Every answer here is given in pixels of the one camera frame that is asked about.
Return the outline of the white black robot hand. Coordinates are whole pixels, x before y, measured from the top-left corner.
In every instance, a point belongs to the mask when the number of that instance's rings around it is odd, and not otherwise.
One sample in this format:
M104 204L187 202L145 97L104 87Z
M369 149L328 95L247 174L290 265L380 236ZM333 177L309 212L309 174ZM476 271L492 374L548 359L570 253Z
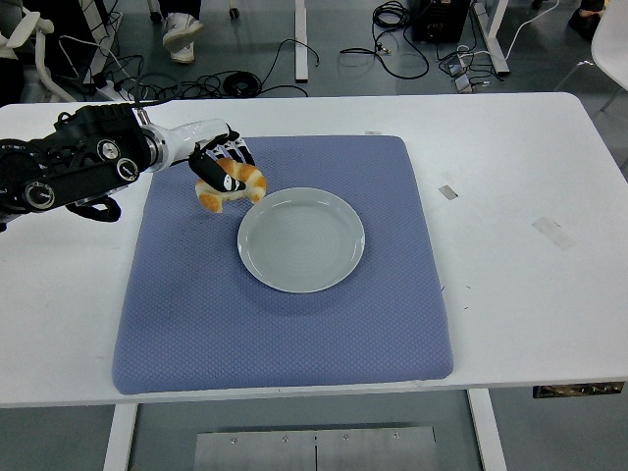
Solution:
M203 181L219 192L246 189L244 178L232 177L218 164L219 151L227 152L230 163L254 164L240 134L224 121L195 122L165 130L163 136L162 154L166 167L187 162Z

